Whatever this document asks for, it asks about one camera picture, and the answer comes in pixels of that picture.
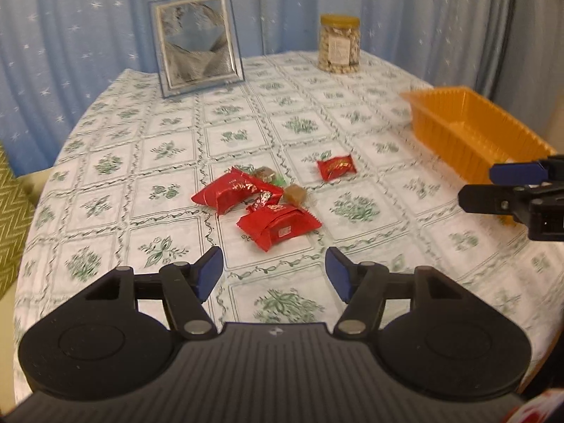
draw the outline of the red object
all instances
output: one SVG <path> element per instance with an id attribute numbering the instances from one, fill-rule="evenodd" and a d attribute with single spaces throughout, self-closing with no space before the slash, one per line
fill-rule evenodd
<path id="1" fill-rule="evenodd" d="M 354 162 L 350 154 L 327 159 L 326 161 L 317 161 L 317 164 L 323 181 L 339 178 L 345 175 L 345 173 L 356 173 L 356 168 L 354 167 Z"/>
<path id="2" fill-rule="evenodd" d="M 280 202 L 284 190 L 280 188 L 280 192 L 271 192 L 269 190 L 261 190 L 256 200 L 247 206 L 247 211 L 252 213 L 266 205 L 276 205 Z"/>
<path id="3" fill-rule="evenodd" d="M 236 168 L 220 176 L 214 182 L 192 196 L 192 201 L 201 205 L 208 205 L 217 209 L 218 215 L 223 215 L 231 207 L 259 192 L 259 188 L 246 175 Z"/>
<path id="4" fill-rule="evenodd" d="M 243 216 L 237 225 L 263 251 L 283 240 L 303 235 L 321 227 L 308 211 L 293 205 L 267 205 Z"/>

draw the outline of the green cushion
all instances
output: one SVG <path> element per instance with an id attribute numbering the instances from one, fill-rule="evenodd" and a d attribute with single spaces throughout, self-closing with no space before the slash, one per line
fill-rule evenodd
<path id="1" fill-rule="evenodd" d="M 0 145 L 0 299 L 18 277 L 33 213 Z"/>

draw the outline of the picture frame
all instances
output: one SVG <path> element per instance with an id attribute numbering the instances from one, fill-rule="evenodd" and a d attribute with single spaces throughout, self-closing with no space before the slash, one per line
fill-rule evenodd
<path id="1" fill-rule="evenodd" d="M 245 80 L 231 0 L 149 6 L 164 98 Z"/>

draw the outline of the yellow jar lid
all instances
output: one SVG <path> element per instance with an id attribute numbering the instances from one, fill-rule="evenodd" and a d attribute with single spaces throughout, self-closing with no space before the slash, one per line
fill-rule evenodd
<path id="1" fill-rule="evenodd" d="M 345 14 L 322 14 L 321 24 L 336 29 L 356 29 L 360 25 L 360 19 Z"/>

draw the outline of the table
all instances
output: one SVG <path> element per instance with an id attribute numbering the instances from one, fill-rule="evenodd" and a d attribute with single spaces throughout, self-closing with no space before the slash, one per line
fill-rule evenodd
<path id="1" fill-rule="evenodd" d="M 246 59 L 245 83 L 175 100 L 161 98 L 156 74 L 125 70 L 77 123 L 43 192 L 18 280 L 16 343 L 115 265 L 157 272 L 212 245 L 225 253 L 205 303 L 218 326 L 333 326 L 343 303 L 323 257 L 334 245 L 394 272 L 439 268 L 525 329 L 532 370 L 561 322 L 562 245 L 530 243 L 523 227 L 460 210 L 461 180 L 415 140 L 397 95 L 428 84 L 364 52 L 351 75 L 319 71 L 316 57 Z M 358 173 L 323 183 L 315 160 L 349 153 Z M 235 225 L 243 204 L 218 217 L 191 201 L 233 165 L 269 166 L 307 187 L 323 227 L 263 252 Z M 139 306 L 166 323 L 159 302 Z M 384 322 L 407 309 L 388 302 Z M 29 388 L 17 358 L 15 385 L 22 400 Z"/>

